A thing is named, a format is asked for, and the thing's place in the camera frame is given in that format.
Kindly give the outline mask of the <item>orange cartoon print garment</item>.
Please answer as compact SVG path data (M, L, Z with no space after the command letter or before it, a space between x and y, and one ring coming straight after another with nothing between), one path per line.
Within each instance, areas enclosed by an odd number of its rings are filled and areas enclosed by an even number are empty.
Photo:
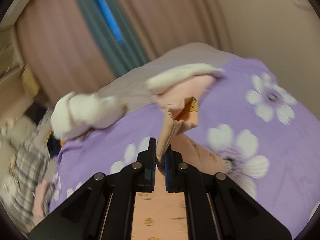
M226 162L186 135L198 126L199 105L194 97L185 98L164 110L162 130L156 148L156 183L153 193L138 193L133 215L132 239L188 239L183 193L165 190L164 154L172 149L183 161L199 171L214 175L226 172Z

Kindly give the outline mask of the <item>folded pink garment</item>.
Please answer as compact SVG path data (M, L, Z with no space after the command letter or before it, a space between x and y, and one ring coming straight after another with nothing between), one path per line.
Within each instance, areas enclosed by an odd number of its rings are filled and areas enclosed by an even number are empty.
M208 92L216 78L211 75L198 75L190 77L171 88L164 93L156 96L156 102L161 108L177 108L182 100L195 98L197 101Z

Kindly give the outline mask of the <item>white plush toy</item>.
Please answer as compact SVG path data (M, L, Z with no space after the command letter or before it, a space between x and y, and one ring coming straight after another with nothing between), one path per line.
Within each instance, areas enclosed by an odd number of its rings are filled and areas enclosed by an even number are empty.
M127 104L115 96L70 92L55 105L50 123L54 137L60 141L77 138L90 129L105 129L121 119Z

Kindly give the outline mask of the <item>dark navy cloth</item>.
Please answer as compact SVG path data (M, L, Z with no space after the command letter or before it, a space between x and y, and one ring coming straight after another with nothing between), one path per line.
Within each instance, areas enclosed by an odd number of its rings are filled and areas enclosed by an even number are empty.
M61 141L56 139L52 133L47 140L47 148L50 158L54 158L55 156L57 156L61 151L61 147Z

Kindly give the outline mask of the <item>folded cream garment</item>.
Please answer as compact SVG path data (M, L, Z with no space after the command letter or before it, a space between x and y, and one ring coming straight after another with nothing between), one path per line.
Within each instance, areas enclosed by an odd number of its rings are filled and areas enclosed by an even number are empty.
M177 66L159 73L146 80L146 88L152 94L162 94L172 86L185 81L193 76L211 75L222 77L225 70L207 63L191 63Z

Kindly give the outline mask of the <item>purple floral bed sheet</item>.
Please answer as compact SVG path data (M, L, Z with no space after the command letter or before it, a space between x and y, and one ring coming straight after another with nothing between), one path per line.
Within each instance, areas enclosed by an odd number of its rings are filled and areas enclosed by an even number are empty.
M234 161L230 177L296 237L319 206L319 121L261 61L235 57L224 70L200 100L199 124L187 136ZM159 137L162 122L153 103L67 142L57 158L50 210L93 174L116 173L135 161Z

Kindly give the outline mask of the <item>plaid grey shirt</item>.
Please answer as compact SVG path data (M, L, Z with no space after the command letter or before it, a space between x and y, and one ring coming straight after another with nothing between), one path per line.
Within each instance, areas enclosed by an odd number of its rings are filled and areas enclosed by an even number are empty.
M36 129L21 140L13 132L1 129L1 146L8 155L7 160L1 157L1 203L15 223L33 223L36 189L49 167L47 141L51 133L51 129Z

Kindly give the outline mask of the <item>pink curtain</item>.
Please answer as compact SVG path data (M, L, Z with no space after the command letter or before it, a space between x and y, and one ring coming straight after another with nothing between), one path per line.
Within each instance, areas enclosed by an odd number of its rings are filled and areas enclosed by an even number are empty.
M184 44L233 50L217 0L118 0L150 61ZM17 42L51 102L95 92L117 77L97 46L76 0L30 0L18 17Z

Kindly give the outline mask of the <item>teal curtain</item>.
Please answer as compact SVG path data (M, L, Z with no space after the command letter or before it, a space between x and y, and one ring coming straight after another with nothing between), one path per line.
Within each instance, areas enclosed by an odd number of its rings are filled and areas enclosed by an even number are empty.
M150 61L118 0L76 0L97 46L116 77Z

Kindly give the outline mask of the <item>stack of yellow books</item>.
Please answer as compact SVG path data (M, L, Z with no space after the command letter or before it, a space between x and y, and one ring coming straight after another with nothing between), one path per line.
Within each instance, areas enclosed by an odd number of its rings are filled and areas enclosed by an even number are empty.
M37 82L35 76L33 75L31 67L28 64L26 64L23 69L21 79L22 86L26 95L31 99L35 98L40 91L40 85Z

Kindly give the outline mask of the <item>wooden shelf cabinet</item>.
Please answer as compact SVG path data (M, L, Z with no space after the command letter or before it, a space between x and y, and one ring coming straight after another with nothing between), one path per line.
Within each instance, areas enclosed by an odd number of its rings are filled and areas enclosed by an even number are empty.
M34 102L23 88L25 62L17 43L15 28L1 29L1 123L21 116Z

